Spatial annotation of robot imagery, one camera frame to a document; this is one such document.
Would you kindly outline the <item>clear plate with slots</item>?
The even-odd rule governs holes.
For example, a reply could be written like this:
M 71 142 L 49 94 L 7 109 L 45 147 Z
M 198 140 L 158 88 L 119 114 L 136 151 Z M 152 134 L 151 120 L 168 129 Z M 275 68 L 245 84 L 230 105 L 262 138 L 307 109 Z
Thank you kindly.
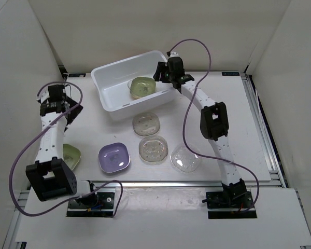
M 149 136 L 156 134 L 160 129 L 158 116 L 151 112 L 136 115 L 132 120 L 133 130 L 137 135 Z

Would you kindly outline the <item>purple square plate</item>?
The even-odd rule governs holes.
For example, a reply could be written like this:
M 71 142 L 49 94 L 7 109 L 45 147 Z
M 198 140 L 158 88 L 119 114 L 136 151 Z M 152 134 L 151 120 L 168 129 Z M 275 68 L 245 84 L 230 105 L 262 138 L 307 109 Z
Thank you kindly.
M 127 168 L 131 158 L 123 143 L 113 143 L 99 150 L 98 161 L 103 172 L 112 174 Z

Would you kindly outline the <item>clear plate with dots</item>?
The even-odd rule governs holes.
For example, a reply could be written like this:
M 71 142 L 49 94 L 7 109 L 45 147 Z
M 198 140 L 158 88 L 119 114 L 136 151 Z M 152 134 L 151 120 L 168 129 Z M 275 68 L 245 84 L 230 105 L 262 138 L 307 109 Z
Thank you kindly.
M 146 136 L 140 141 L 138 152 L 146 164 L 161 164 L 168 155 L 168 144 L 161 136 Z

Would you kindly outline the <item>clear textured plate front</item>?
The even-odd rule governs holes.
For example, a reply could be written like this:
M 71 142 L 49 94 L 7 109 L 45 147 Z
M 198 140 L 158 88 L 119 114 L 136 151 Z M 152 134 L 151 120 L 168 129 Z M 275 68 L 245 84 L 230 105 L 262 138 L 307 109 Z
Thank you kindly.
M 179 144 L 170 156 L 173 167 L 184 173 L 194 172 L 202 163 L 202 158 L 192 153 L 184 144 Z

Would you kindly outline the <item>yellow square plate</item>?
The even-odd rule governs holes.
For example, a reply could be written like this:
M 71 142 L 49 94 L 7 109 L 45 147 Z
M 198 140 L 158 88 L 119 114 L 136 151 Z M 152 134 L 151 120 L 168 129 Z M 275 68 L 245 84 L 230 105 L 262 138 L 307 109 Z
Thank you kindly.
M 133 94 L 133 93 L 131 93 L 131 97 L 134 98 L 134 99 L 140 99 L 140 98 L 141 98 L 141 96 L 135 95 L 135 94 Z

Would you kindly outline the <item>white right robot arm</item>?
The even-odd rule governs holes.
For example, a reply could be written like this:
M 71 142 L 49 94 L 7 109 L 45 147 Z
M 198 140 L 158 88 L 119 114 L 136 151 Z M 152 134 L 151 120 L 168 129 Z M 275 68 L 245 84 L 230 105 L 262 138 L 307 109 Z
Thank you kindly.
M 156 82 L 172 84 L 173 88 L 189 99 L 190 108 L 194 105 L 200 111 L 200 131 L 208 140 L 218 161 L 223 188 L 221 205 L 228 207 L 243 206 L 247 188 L 236 165 L 229 147 L 229 120 L 227 107 L 223 102 L 215 102 L 185 73 L 183 60 L 174 56 L 167 62 L 158 62 L 153 76 Z

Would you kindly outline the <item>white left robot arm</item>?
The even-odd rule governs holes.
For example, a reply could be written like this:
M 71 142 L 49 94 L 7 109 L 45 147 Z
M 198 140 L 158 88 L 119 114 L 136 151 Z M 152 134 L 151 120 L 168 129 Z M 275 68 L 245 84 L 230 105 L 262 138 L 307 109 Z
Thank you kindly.
M 38 95 L 42 136 L 35 162 L 26 167 L 26 176 L 40 201 L 78 195 L 85 206 L 98 203 L 98 193 L 89 181 L 79 181 L 63 157 L 64 132 L 83 107 L 67 96 L 62 84 L 49 85 Z

